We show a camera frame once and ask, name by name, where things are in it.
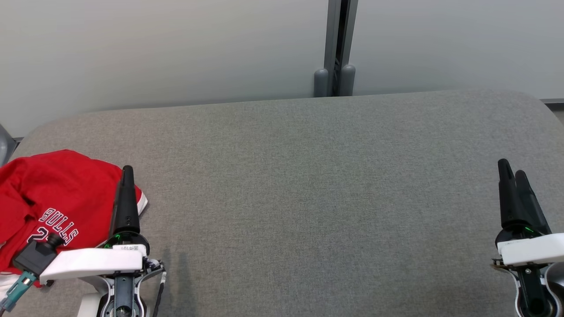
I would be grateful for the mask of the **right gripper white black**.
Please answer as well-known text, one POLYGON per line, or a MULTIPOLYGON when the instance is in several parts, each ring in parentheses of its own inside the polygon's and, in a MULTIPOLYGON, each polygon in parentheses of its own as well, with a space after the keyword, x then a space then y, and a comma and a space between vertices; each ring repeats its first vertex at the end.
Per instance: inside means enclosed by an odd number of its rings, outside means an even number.
POLYGON ((509 161, 498 161, 501 231, 495 246, 504 265, 552 264, 564 261, 564 234, 552 233, 526 173, 514 176, 509 161), (505 230, 526 226, 537 237, 517 239, 505 230))

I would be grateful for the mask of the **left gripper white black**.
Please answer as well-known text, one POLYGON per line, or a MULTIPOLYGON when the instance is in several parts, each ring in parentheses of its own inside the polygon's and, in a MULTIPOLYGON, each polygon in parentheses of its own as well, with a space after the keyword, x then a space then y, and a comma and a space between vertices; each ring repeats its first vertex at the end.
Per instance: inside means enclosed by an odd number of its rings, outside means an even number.
POLYGON ((130 165, 122 168, 117 183, 109 234, 113 236, 100 247, 61 251, 41 273, 40 283, 115 273, 145 275, 163 266, 161 261, 149 258, 150 245, 140 234, 134 170, 130 165))

